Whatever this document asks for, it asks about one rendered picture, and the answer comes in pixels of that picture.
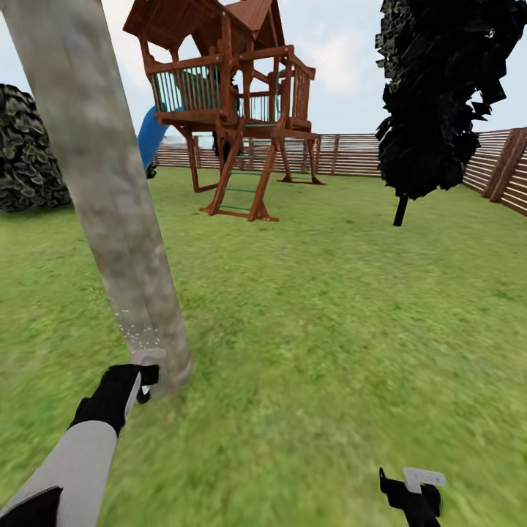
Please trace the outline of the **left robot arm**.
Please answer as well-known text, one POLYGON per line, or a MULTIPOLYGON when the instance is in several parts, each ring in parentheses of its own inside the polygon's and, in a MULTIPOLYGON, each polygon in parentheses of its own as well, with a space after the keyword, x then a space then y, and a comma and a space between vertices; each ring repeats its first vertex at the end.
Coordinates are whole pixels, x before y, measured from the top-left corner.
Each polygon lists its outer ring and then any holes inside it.
POLYGON ((67 432, 0 511, 0 527, 96 527, 111 457, 138 389, 158 384, 163 348, 133 350, 82 399, 67 432))

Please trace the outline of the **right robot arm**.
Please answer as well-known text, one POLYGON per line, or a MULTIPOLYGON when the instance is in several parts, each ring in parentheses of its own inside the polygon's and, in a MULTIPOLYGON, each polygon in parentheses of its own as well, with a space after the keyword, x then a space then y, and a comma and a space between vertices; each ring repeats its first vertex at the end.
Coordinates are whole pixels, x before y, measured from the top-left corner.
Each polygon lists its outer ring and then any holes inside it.
POLYGON ((389 505, 402 509, 409 527, 440 527, 439 494, 436 485, 446 485, 441 472, 404 468, 405 481, 380 476, 380 489, 387 494, 389 505))

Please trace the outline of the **pesticide atomizer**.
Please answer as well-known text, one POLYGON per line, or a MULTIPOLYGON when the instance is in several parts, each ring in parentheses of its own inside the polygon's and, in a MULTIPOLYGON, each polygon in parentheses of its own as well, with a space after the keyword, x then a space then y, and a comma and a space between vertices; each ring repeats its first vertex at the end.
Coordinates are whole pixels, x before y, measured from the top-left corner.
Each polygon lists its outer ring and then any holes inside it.
POLYGON ((138 389, 137 396, 135 399, 137 399, 139 404, 144 404, 150 400, 150 386, 141 386, 140 389, 138 389))

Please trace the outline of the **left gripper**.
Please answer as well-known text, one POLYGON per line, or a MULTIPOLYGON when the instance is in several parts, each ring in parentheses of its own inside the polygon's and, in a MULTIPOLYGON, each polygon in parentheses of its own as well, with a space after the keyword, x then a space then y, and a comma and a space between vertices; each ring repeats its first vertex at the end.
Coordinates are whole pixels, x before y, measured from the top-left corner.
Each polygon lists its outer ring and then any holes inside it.
POLYGON ((160 378, 160 365, 138 365, 141 373, 141 386, 158 384, 160 378))

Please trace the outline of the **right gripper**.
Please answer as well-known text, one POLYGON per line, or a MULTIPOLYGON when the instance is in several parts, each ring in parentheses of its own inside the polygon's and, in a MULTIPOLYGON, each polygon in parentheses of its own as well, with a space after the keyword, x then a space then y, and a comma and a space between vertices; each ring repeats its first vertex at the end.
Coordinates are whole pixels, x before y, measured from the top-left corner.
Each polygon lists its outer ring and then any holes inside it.
POLYGON ((387 494, 389 505, 402 509, 407 514, 413 508, 427 508, 436 517, 440 516, 439 496, 437 491, 427 485, 421 484, 421 493, 411 493, 402 481, 387 479, 384 474, 380 476, 380 489, 387 494))

